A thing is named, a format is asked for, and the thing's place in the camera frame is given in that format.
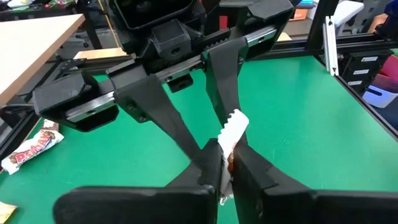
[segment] green table surface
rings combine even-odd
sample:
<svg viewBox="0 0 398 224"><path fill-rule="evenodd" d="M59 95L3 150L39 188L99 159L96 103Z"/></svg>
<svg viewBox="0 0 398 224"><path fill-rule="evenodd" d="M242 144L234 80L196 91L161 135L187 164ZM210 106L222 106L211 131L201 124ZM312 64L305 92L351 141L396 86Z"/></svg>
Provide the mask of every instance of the green table surface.
<svg viewBox="0 0 398 224"><path fill-rule="evenodd" d="M221 125L205 76L171 94L202 147ZM239 75L250 145L288 175L316 189L398 191L398 144L313 57L248 62ZM62 127L65 139L9 176L0 201L17 205L11 223L53 223L52 205L82 185L164 186L188 166L153 123L118 119L90 133ZM218 223L238 223L234 201Z"/></svg>

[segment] black plastic part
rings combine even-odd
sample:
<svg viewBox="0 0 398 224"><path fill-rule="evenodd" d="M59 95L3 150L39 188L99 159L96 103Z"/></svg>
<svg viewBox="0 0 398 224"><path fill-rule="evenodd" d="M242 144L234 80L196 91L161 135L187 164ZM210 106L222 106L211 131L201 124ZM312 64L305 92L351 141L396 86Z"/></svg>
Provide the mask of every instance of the black plastic part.
<svg viewBox="0 0 398 224"><path fill-rule="evenodd" d="M65 112L108 93L109 88L109 82L99 84L91 75L80 72L36 88L32 100L36 114L41 117L86 132L114 121L118 107L112 106L76 123L67 120Z"/></svg>
<svg viewBox="0 0 398 224"><path fill-rule="evenodd" d="M57 200L54 219L58 224L214 224L221 168L222 149L210 139L166 187L78 188Z"/></svg>
<svg viewBox="0 0 398 224"><path fill-rule="evenodd" d="M211 48L205 56L206 92L221 125L235 109L241 110L238 75L248 49L248 43L242 37ZM247 142L245 134L241 139Z"/></svg>
<svg viewBox="0 0 398 224"><path fill-rule="evenodd" d="M82 187L60 197L58 224L193 223L216 221L212 187Z"/></svg>
<svg viewBox="0 0 398 224"><path fill-rule="evenodd" d="M241 142L233 192L240 224L397 223L398 194L312 190Z"/></svg>
<svg viewBox="0 0 398 224"><path fill-rule="evenodd" d="M116 103L128 115L139 123L153 121L193 159L200 148L155 75L128 61L109 69L108 77L115 88Z"/></svg>
<svg viewBox="0 0 398 224"><path fill-rule="evenodd" d="M206 17L198 0L111 0L109 7L112 10L110 17L127 54L142 55L155 26L177 19L194 30L200 30Z"/></svg>
<svg viewBox="0 0 398 224"><path fill-rule="evenodd" d="M190 74L186 74L180 78L169 81L168 86L172 93L188 88L193 85L193 79Z"/></svg>
<svg viewBox="0 0 398 224"><path fill-rule="evenodd" d="M294 13L294 7L289 0L223 0L220 1L220 8L227 11L239 9L236 27L241 35L251 34L267 26L275 26L277 29L273 38L252 46L248 52L248 58L254 57L252 52L259 49L262 52L268 52L274 46L290 16Z"/></svg>

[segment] chocolate bar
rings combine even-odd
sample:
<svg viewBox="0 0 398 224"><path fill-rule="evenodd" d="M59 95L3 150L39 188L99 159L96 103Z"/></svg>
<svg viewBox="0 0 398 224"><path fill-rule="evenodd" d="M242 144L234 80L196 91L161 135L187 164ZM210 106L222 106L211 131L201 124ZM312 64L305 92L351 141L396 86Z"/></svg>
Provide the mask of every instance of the chocolate bar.
<svg viewBox="0 0 398 224"><path fill-rule="evenodd" d="M11 175L17 172L23 163L50 149L62 139L63 136L59 133L59 124L45 119L39 132L4 158L1 161L1 167Z"/></svg>

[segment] candy bar wrapper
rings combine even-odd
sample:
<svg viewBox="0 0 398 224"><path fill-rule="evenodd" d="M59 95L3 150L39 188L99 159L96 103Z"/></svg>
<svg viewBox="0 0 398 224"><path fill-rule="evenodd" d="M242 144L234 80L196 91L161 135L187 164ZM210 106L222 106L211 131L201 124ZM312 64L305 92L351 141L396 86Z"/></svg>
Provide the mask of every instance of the candy bar wrapper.
<svg viewBox="0 0 398 224"><path fill-rule="evenodd" d="M32 139L24 141L13 153L1 161L1 166L11 175L17 172L23 163L50 149L62 141L59 124L44 120L43 126Z"/></svg>
<svg viewBox="0 0 398 224"><path fill-rule="evenodd" d="M0 202L0 224L5 224L17 207Z"/></svg>

